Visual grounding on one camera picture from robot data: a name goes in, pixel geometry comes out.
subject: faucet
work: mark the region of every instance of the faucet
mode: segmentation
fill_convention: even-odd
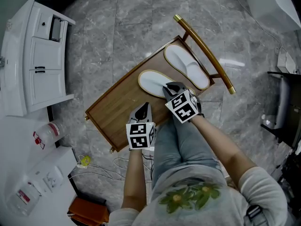
[[[0,56],[0,68],[3,68],[5,65],[5,57]]]

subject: shirt sleeve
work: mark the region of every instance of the shirt sleeve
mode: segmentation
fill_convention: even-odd
[[[139,212],[135,209],[119,209],[110,214],[109,226],[131,226]]]
[[[246,171],[238,183],[240,193],[250,205],[258,205],[269,225],[283,226],[287,218],[287,201],[280,185],[263,169]]]

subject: black and white marker cube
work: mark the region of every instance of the black and white marker cube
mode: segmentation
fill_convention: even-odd
[[[185,90],[165,105],[181,123],[198,114],[197,100],[189,90]]]
[[[126,124],[127,139],[131,149],[149,148],[155,137],[153,122]]]

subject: chair backrest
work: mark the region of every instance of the chair backrest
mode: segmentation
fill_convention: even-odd
[[[181,27],[185,30],[185,34],[183,36],[183,40],[185,41],[188,36],[190,36],[196,44],[200,47],[200,49],[204,52],[204,54],[207,56],[209,61],[212,63],[218,74],[212,74],[210,75],[211,78],[221,78],[223,82],[225,83],[228,91],[230,94],[235,94],[235,89],[233,84],[231,83],[230,79],[228,78],[226,72],[218,62],[218,60],[215,58],[211,50],[208,48],[208,46],[202,41],[202,39],[199,37],[199,35],[192,29],[192,27],[183,19],[180,15],[176,14],[174,16],[174,20],[181,25]]]

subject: white t-shirt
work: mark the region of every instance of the white t-shirt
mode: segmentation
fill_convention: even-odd
[[[264,169],[249,169],[238,188],[228,187],[222,173],[208,166],[173,168],[158,179],[149,205],[140,213],[112,212],[109,226],[241,226],[251,205],[262,208],[269,226],[285,224],[286,197]]]

